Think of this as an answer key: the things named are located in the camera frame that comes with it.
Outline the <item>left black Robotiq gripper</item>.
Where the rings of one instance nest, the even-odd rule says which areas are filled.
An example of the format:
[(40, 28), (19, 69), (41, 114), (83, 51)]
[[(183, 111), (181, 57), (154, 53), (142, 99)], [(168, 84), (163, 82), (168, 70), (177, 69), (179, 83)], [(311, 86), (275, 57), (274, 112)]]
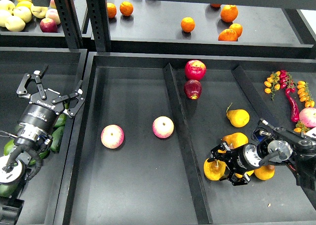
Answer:
[[(83, 80), (78, 82), (72, 93), (62, 96), (52, 89), (44, 89), (41, 80), (48, 68), (49, 65), (45, 65), (42, 71), (35, 70), (32, 74), (25, 73), (16, 94), (21, 98), (29, 99), (29, 104), (20, 117), (19, 124), (33, 125), (51, 135), (59, 115), (64, 113), (69, 118), (75, 117), (83, 106), (85, 98), (82, 96), (83, 91), (81, 90)], [(30, 82), (36, 84), (38, 92), (29, 94), (27, 87)], [(65, 104), (74, 100), (77, 102), (75, 106), (66, 109)]]

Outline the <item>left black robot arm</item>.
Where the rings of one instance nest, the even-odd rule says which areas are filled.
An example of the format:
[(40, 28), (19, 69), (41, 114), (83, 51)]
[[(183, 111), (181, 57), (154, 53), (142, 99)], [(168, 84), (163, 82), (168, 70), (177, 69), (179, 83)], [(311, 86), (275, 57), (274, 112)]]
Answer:
[(24, 74), (16, 94), (29, 102), (18, 122), (20, 128), (16, 134), (1, 132), (2, 137), (13, 140), (13, 147), (8, 155), (0, 158), (0, 184), (14, 187), (9, 195), (0, 198), (2, 225), (17, 223), (24, 205), (18, 196), (41, 170), (40, 154), (50, 149), (54, 141), (53, 129), (60, 115), (75, 117), (85, 102), (81, 80), (72, 93), (65, 95), (44, 88), (42, 78), (47, 69)]

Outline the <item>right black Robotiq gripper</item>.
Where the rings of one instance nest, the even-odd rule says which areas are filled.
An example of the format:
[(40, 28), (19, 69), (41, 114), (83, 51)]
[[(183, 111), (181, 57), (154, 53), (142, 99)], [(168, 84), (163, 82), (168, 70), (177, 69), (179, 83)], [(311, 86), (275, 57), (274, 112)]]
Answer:
[(234, 149), (231, 144), (223, 141), (207, 155), (207, 162), (215, 160), (225, 162), (229, 168), (225, 170), (219, 181), (228, 180), (233, 186), (247, 185), (250, 177), (246, 172), (259, 168), (257, 147), (251, 143)]

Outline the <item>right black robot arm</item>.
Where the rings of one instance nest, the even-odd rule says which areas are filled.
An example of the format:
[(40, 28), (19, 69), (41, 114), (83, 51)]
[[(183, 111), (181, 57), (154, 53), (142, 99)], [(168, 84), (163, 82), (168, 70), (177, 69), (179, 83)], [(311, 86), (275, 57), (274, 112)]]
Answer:
[(250, 178), (248, 171), (266, 165), (285, 164), (302, 188), (316, 188), (316, 140), (282, 127), (274, 127), (260, 119), (252, 132), (257, 144), (247, 143), (236, 149), (229, 148), (227, 142), (214, 147), (206, 161), (222, 161), (227, 166), (227, 174), (220, 180), (228, 180), (233, 186), (246, 185)]

